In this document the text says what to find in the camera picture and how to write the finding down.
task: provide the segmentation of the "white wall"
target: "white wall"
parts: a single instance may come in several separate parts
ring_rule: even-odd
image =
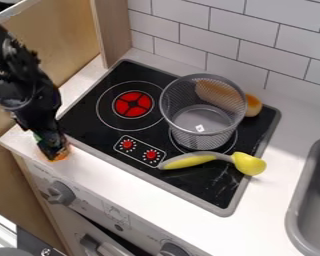
[[[133,46],[320,105],[320,0],[128,0]]]

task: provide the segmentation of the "black cooktop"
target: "black cooktop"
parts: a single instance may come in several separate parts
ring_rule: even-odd
[[[126,170],[132,166],[226,209],[245,176],[232,164],[213,161],[176,171],[156,168],[164,159],[189,152],[173,140],[159,110],[162,89],[175,79],[150,67],[122,61],[61,118],[60,125],[69,137],[89,146],[89,151],[103,152],[118,160],[114,162],[118,165],[127,164]],[[245,118],[231,139],[216,151],[260,156],[278,120],[278,111],[266,106],[257,117]]]

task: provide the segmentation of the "wooden cabinet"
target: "wooden cabinet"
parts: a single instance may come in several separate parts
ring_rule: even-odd
[[[0,23],[38,52],[58,86],[100,52],[109,67],[131,46],[127,0],[25,0],[0,13]],[[13,124],[0,109],[0,136]],[[0,146],[0,214],[63,250],[29,182]]]

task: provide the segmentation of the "sink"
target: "sink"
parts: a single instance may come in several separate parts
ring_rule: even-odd
[[[288,236],[306,256],[320,256],[320,140],[311,148],[286,214]]]

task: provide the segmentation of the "mesh strainer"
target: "mesh strainer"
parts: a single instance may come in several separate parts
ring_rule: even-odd
[[[229,140],[247,111],[247,100],[233,82],[195,74],[179,78],[164,89],[160,111],[180,145],[211,150]]]

